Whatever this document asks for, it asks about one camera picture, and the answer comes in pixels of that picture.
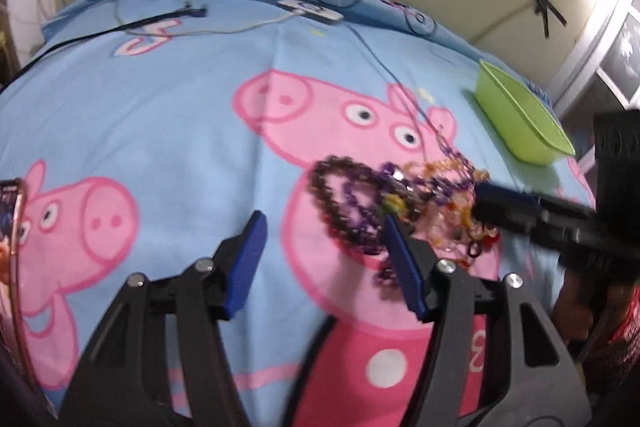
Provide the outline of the orange and yellow jewelry pile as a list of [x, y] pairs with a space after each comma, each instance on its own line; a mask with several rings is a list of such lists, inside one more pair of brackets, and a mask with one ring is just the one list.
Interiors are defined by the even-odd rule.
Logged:
[[497, 229], [472, 216], [475, 187], [490, 180], [487, 170], [454, 156], [402, 166], [386, 164], [381, 172], [388, 182], [381, 191], [382, 211], [426, 239], [436, 253], [450, 255], [469, 270], [498, 243]]

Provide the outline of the green plastic tray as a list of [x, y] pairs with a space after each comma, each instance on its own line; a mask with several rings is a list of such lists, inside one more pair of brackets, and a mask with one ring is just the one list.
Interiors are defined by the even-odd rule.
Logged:
[[559, 121], [526, 84], [480, 61], [475, 100], [506, 148], [519, 161], [549, 166], [575, 150]]

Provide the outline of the smartphone with rose gold case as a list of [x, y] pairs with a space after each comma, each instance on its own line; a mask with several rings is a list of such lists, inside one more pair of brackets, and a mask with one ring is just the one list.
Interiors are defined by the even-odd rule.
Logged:
[[18, 238], [26, 200], [22, 179], [1, 181], [1, 344], [29, 388], [39, 390], [23, 327], [18, 285]]

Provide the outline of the Peppa Pig blue bedsheet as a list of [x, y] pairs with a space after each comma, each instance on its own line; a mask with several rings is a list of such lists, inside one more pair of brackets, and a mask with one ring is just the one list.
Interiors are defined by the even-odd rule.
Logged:
[[22, 178], [21, 307], [39, 384], [60, 404], [126, 277], [180, 273], [240, 231], [269, 235], [250, 297], [222, 325], [255, 426], [282, 419], [309, 343], [335, 332], [299, 426], [395, 426], [431, 326], [376, 285], [378, 258], [326, 233], [306, 185], [329, 156], [371, 167], [442, 159], [436, 135], [491, 179], [589, 204], [574, 160], [514, 158], [474, 101], [480, 52], [390, 0], [78, 0], [47, 24], [46, 57], [1, 97], [1, 174]]

